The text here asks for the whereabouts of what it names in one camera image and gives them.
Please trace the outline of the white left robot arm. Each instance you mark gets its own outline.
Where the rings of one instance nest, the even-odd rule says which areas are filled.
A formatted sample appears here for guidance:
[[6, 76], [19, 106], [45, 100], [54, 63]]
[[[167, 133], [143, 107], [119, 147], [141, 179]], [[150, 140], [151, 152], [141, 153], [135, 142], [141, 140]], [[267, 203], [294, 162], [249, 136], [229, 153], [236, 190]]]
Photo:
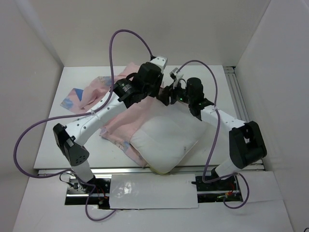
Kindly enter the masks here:
[[85, 143], [109, 120], [133, 104], [148, 96], [155, 98], [159, 93], [166, 65], [167, 59], [164, 57], [156, 57], [142, 64], [137, 72], [112, 82], [109, 93], [87, 115], [80, 116], [65, 126], [56, 124], [53, 127], [56, 144], [79, 178], [78, 187], [83, 192], [89, 193], [95, 188]]

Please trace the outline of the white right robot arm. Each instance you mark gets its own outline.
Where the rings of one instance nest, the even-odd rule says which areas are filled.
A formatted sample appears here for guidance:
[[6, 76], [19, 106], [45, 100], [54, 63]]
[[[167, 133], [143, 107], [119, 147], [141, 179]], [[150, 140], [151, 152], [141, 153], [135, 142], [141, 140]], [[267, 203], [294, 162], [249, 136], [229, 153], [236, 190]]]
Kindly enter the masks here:
[[169, 88], [170, 103], [179, 101], [187, 104], [192, 116], [216, 128], [206, 168], [214, 152], [220, 130], [228, 135], [229, 155], [227, 159], [211, 171], [211, 179], [203, 177], [204, 183], [211, 183], [213, 188], [222, 189], [227, 185], [229, 177], [267, 155], [260, 128], [254, 121], [245, 122], [218, 109], [215, 103], [204, 97], [200, 79], [189, 78], [185, 88], [182, 88], [181, 81], [181, 78], [174, 78]]

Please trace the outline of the white pillow yellow trim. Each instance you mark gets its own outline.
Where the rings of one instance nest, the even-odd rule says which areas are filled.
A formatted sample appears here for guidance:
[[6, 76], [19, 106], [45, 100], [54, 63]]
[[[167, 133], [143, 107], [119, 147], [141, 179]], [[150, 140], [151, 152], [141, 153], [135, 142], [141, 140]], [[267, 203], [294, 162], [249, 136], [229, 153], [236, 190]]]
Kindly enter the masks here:
[[132, 135], [130, 144], [150, 168], [166, 174], [181, 162], [206, 129], [207, 124], [192, 116], [187, 104], [165, 106], [154, 100], [146, 121]]

